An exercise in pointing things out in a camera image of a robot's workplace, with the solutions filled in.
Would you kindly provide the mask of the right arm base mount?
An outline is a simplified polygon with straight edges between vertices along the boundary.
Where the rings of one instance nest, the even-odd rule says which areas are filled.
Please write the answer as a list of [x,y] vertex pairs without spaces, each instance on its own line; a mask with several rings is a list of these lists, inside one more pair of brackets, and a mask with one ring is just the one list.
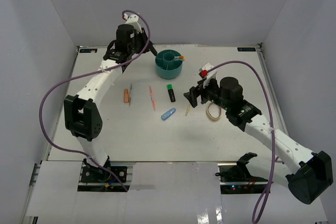
[[268,180],[263,177],[252,176],[247,168],[256,153],[248,152],[232,164],[218,164],[215,176],[220,180],[222,195],[261,194],[267,186]]

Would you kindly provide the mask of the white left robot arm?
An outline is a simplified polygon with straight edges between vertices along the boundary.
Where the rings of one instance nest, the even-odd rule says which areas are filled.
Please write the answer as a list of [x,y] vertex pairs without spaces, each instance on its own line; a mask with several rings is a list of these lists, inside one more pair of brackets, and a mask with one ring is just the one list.
[[98,181],[104,182],[111,175],[111,168],[106,165],[109,156],[98,139],[103,126],[98,107],[112,84],[124,73],[133,55],[148,51],[157,55],[139,23],[119,25],[116,39],[108,45],[98,74],[76,95],[67,95],[64,100],[65,127],[77,138],[93,163],[97,163],[93,176]]

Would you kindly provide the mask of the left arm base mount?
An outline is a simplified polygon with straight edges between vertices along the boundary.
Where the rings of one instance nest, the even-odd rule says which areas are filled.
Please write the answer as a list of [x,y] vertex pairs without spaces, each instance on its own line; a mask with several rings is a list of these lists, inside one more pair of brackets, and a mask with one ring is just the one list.
[[[127,181],[128,168],[126,166],[111,166],[107,163],[106,169],[112,171],[120,180],[120,182],[125,183]],[[81,172],[81,183],[108,183],[118,181],[116,178],[111,175],[110,172],[107,172],[99,167],[87,162],[87,159],[83,160],[82,163],[82,172]]]

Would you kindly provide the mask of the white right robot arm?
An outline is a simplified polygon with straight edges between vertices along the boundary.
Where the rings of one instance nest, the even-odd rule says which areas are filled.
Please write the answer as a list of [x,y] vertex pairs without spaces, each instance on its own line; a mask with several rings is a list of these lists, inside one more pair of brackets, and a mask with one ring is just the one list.
[[218,82],[215,78],[203,79],[191,87],[184,97],[197,106],[197,98],[225,109],[229,122],[275,151],[289,168],[284,175],[285,186],[300,202],[309,205],[333,184],[332,160],[324,151],[314,152],[271,126],[268,119],[254,105],[244,99],[243,87],[233,77]]

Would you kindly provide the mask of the green cap black highlighter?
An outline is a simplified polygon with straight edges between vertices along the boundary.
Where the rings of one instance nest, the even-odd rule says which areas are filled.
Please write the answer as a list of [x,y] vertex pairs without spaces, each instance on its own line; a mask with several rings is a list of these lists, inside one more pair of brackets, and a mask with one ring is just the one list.
[[173,90],[173,87],[172,87],[171,84],[167,85],[167,91],[168,91],[168,94],[169,94],[170,101],[175,102],[176,98],[175,98],[174,90]]

